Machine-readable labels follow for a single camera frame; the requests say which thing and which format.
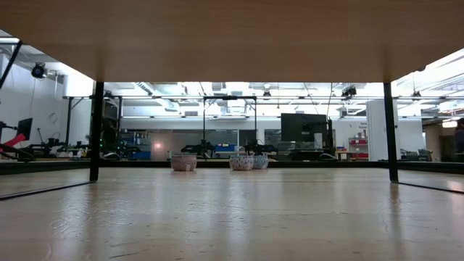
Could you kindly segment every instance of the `cable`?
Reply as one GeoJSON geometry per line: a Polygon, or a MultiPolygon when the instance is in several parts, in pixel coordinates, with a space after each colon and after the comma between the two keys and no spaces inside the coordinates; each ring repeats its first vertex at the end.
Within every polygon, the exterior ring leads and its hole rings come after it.
{"type": "Polygon", "coordinates": [[[30,98],[30,106],[29,106],[29,116],[32,115],[32,105],[34,102],[34,93],[36,92],[36,79],[34,78],[34,88],[32,90],[32,97],[30,98]]]}
{"type": "Polygon", "coordinates": [[[58,133],[58,138],[61,137],[61,133],[59,131],[57,131],[56,133],[53,133],[53,135],[51,135],[50,138],[53,138],[55,136],[55,134],[57,134],[57,133],[58,133]]]}
{"type": "Polygon", "coordinates": [[[328,106],[327,106],[327,117],[328,117],[328,109],[331,107],[331,98],[332,98],[332,91],[333,91],[334,83],[331,83],[331,93],[328,98],[328,106]]]}
{"type": "Polygon", "coordinates": [[[309,91],[307,92],[307,95],[310,97],[311,103],[312,103],[312,105],[314,106],[314,109],[316,109],[316,113],[319,115],[318,108],[317,108],[316,105],[314,104],[314,101],[312,100],[312,97],[311,97],[311,94],[310,94],[309,91]]]}

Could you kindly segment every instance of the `black cable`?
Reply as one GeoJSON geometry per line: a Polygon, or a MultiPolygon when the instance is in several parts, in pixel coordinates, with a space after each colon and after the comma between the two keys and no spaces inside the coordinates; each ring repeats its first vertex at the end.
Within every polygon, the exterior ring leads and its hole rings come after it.
{"type": "Polygon", "coordinates": [[[0,149],[2,151],[0,152],[0,155],[3,157],[6,157],[11,160],[17,160],[21,162],[29,162],[35,160],[35,157],[32,154],[29,154],[21,149],[16,149],[13,146],[7,146],[5,144],[0,144],[0,149]],[[7,154],[7,152],[12,152],[18,155],[18,157],[11,156],[7,154]]]}
{"type": "Polygon", "coordinates": [[[331,93],[328,98],[328,106],[327,106],[327,117],[328,117],[328,109],[331,107],[331,99],[332,99],[332,91],[333,91],[334,83],[331,83],[331,93]]]}
{"type": "Polygon", "coordinates": [[[312,97],[311,97],[310,92],[307,90],[306,83],[303,83],[303,84],[304,84],[304,87],[306,88],[307,95],[308,95],[308,96],[310,97],[310,99],[311,99],[311,103],[312,103],[312,105],[314,106],[314,109],[316,109],[316,113],[319,115],[318,108],[317,108],[316,105],[314,104],[314,101],[312,100],[312,97]]]}
{"type": "Polygon", "coordinates": [[[55,134],[57,134],[57,133],[58,133],[58,139],[59,139],[61,137],[61,133],[59,131],[57,131],[56,133],[53,133],[53,135],[51,135],[50,138],[53,138],[55,136],[55,134]]]}

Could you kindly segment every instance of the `black monitor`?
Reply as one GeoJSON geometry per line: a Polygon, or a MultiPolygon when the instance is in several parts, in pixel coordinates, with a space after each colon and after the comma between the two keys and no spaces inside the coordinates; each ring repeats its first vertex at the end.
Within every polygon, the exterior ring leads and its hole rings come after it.
{"type": "Polygon", "coordinates": [[[281,131],[282,141],[315,141],[314,135],[322,133],[324,142],[328,135],[327,116],[282,113],[281,131]]]}
{"type": "Polygon", "coordinates": [[[26,141],[30,138],[30,130],[32,129],[32,118],[28,118],[25,120],[20,120],[17,123],[17,132],[16,136],[22,134],[26,137],[26,141]]]}

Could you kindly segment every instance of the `wall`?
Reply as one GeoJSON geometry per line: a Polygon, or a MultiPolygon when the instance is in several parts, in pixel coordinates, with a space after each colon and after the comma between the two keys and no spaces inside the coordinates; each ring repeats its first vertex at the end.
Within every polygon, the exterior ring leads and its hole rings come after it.
{"type": "MultiPolygon", "coordinates": [[[[344,118],[333,121],[336,146],[348,147],[348,138],[354,137],[366,127],[366,119],[344,118]]],[[[122,119],[121,126],[124,129],[139,130],[202,130],[202,118],[154,118],[154,119],[122,119]]],[[[280,130],[281,121],[278,118],[258,118],[258,139],[264,141],[264,130],[280,130]]],[[[237,120],[206,120],[208,130],[253,130],[254,119],[237,120]]],[[[424,147],[422,138],[422,122],[420,120],[399,120],[399,129],[402,135],[399,139],[400,147],[417,151],[424,147]]]]}
{"type": "Polygon", "coordinates": [[[432,151],[432,161],[434,162],[440,162],[442,158],[440,145],[442,129],[440,125],[428,125],[424,127],[424,132],[426,133],[426,148],[432,151]]]}
{"type": "MultiPolygon", "coordinates": [[[[65,76],[65,96],[90,96],[94,91],[94,80],[80,72],[74,72],[65,76]]],[[[77,104],[71,110],[70,123],[70,144],[74,145],[77,141],[87,144],[86,135],[90,134],[91,108],[90,99],[75,98],[72,104],[77,104]]]]}
{"type": "MultiPolygon", "coordinates": [[[[2,69],[7,66],[8,59],[0,55],[2,69]]],[[[65,132],[62,121],[66,117],[66,101],[62,98],[63,85],[50,80],[37,80],[30,75],[30,70],[13,65],[3,88],[0,90],[0,120],[8,125],[16,126],[19,120],[32,117],[33,127],[29,142],[41,142],[37,128],[41,129],[42,138],[49,137],[64,140],[65,132]]],[[[4,130],[1,142],[14,138],[15,130],[4,130]]]]}
{"type": "Polygon", "coordinates": [[[416,152],[419,149],[425,149],[422,132],[421,119],[401,119],[398,124],[399,147],[408,151],[416,152]]]}
{"type": "MultiPolygon", "coordinates": [[[[393,108],[397,106],[397,101],[393,101],[393,108]]],[[[375,100],[368,101],[366,103],[366,112],[369,125],[369,134],[368,134],[368,151],[369,151],[369,160],[378,161],[378,160],[388,160],[388,141],[386,137],[386,110],[384,101],[375,100]]],[[[398,111],[393,111],[394,115],[394,125],[399,127],[399,118],[398,111]]],[[[398,128],[394,129],[395,134],[395,145],[396,145],[396,154],[397,159],[401,158],[399,144],[399,130],[398,128]]]]}

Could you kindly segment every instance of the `red object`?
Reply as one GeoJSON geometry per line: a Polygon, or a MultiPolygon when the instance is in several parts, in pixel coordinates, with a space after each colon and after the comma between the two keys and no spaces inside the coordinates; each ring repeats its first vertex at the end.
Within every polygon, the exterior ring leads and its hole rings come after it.
{"type": "Polygon", "coordinates": [[[14,146],[18,143],[20,143],[21,141],[25,141],[26,140],[26,137],[23,135],[23,134],[20,134],[14,138],[12,138],[11,140],[7,141],[4,143],[4,145],[7,145],[7,146],[14,146]]]}
{"type": "Polygon", "coordinates": [[[369,153],[358,153],[357,157],[360,159],[367,159],[369,158],[369,153]]]}
{"type": "Polygon", "coordinates": [[[349,141],[351,145],[366,145],[368,143],[367,139],[358,139],[358,140],[351,140],[349,141]]]}

